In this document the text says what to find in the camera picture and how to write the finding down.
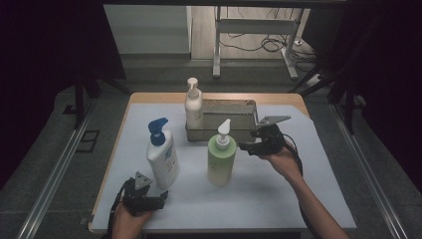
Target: human hand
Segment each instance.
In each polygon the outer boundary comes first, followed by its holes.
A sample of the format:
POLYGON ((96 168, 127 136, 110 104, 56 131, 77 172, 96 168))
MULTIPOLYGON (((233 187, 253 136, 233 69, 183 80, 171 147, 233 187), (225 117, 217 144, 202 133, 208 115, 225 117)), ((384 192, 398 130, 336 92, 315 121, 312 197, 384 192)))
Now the human hand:
POLYGON ((143 224, 151 217, 152 211, 132 216, 127 208, 119 203, 114 212, 111 239, 134 239, 140 234, 143 224))
POLYGON ((281 174, 287 181, 291 181, 296 177, 302 177, 298 164, 292 153, 283 147, 279 152, 269 155, 259 155, 261 159, 267 160, 271 166, 281 174))

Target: white lotion bottle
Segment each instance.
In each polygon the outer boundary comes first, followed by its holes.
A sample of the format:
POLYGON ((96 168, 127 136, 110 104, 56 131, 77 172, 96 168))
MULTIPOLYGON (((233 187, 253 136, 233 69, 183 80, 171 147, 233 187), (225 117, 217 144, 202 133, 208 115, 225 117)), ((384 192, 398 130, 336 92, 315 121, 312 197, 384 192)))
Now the white lotion bottle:
POLYGON ((162 130, 167 122, 168 119, 161 118, 149 123, 151 137, 146 150, 146 158, 157 186, 162 189, 168 188, 174 182, 180 170, 173 135, 170 130, 162 130))
POLYGON ((186 128, 202 129, 204 126, 204 118, 202 111, 202 92, 198 89, 198 80, 189 78, 187 80, 189 90, 186 93, 185 111, 186 111, 186 128))

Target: pump nozzle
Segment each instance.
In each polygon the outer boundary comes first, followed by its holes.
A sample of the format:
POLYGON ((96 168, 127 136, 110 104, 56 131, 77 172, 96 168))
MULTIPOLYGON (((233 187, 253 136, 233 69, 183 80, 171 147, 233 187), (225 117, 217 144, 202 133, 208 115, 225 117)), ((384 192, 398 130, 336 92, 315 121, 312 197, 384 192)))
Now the pump nozzle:
POLYGON ((162 127, 168 122, 167 118, 160 118, 151 121, 148 124, 149 132, 151 132, 151 142, 155 146, 160 146, 165 143, 165 135, 162 132, 162 127))
POLYGON ((199 97, 199 92, 198 92, 198 79, 196 78, 189 78, 187 80, 187 86, 189 87, 189 90, 187 92, 187 96, 189 97, 190 100, 196 100, 199 97))
POLYGON ((229 146, 230 139, 227 136, 230 132, 230 119, 226 119, 219 127, 217 136, 217 147, 220 149, 226 149, 229 146))

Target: blue pump cap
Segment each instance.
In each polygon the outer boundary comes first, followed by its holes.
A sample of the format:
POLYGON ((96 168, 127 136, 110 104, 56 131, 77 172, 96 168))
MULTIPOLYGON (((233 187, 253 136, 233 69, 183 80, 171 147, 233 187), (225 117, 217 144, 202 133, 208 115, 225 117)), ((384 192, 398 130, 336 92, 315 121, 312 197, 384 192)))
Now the blue pump cap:
POLYGON ((151 132, 151 142, 154 146, 161 146, 165 143, 165 135, 162 132, 162 127, 168 122, 167 118, 160 118, 151 121, 148 124, 148 129, 151 132))

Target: black curtain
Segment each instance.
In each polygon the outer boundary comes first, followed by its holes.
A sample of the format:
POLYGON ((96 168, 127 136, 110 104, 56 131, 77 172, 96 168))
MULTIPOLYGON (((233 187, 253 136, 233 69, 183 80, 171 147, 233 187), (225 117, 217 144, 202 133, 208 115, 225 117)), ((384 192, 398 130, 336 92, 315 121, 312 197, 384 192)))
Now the black curtain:
POLYGON ((368 124, 422 191, 422 9, 417 1, 384 7, 358 61, 357 91, 368 124))
POLYGON ((54 108, 74 84, 124 79, 103 5, 94 0, 0 3, 1 180, 19 165, 54 108))

